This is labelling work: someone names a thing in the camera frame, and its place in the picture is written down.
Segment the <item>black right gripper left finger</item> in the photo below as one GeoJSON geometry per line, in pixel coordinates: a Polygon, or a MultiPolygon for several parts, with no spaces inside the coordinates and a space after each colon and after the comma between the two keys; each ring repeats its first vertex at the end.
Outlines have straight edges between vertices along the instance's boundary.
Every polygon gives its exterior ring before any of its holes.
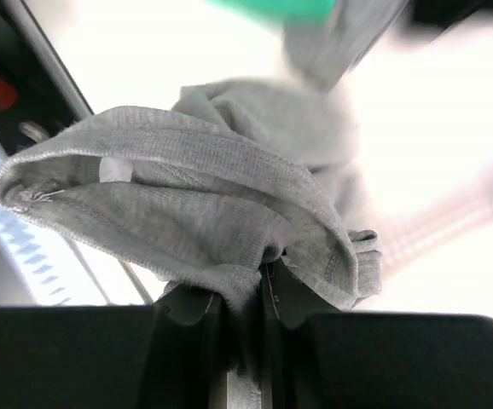
{"type": "Polygon", "coordinates": [[[150,305],[0,308],[0,408],[221,404],[221,298],[178,286],[150,305]]]}

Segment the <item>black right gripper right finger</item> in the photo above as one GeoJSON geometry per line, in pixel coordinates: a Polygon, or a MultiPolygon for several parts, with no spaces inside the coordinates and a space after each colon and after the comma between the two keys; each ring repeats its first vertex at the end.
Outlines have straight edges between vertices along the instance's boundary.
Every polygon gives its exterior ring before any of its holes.
{"type": "Polygon", "coordinates": [[[260,268],[265,408],[493,408],[493,319],[342,312],[260,268]]]}

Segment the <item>grey tank top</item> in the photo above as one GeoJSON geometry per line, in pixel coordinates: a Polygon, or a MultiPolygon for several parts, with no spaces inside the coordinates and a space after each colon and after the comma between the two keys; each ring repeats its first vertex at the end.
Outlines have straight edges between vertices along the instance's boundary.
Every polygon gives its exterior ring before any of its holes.
{"type": "Polygon", "coordinates": [[[110,108],[11,156],[0,205],[237,311],[279,258],[349,309],[381,288],[356,154],[329,92],[223,80],[183,87],[170,110],[110,108]]]}

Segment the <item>green tank top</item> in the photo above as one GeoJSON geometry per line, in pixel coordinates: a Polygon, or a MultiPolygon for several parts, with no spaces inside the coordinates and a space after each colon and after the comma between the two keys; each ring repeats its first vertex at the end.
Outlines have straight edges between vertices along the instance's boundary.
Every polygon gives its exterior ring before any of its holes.
{"type": "Polygon", "coordinates": [[[334,0],[214,0],[218,7],[278,20],[324,20],[334,0]]]}

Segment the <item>white plastic basket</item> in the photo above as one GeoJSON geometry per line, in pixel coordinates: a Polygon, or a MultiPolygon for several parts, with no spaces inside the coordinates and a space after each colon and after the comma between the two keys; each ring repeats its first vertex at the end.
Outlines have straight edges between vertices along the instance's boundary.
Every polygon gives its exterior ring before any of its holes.
{"type": "Polygon", "coordinates": [[[385,279],[459,237],[493,223],[493,162],[410,216],[382,216],[377,232],[385,279]]]}

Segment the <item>aluminium frame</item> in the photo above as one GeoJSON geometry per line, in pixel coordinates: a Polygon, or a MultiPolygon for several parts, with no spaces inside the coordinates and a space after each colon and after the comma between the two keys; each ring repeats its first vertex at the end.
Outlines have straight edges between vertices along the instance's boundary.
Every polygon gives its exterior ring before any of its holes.
{"type": "MultiPolygon", "coordinates": [[[[89,105],[27,3],[0,1],[0,147],[5,153],[2,162],[89,114],[89,105]]],[[[81,265],[77,287],[83,292],[84,301],[79,305],[152,302],[148,290],[127,263],[63,240],[81,265]]],[[[0,251],[0,305],[31,303],[37,302],[13,276],[11,265],[0,251]]]]}

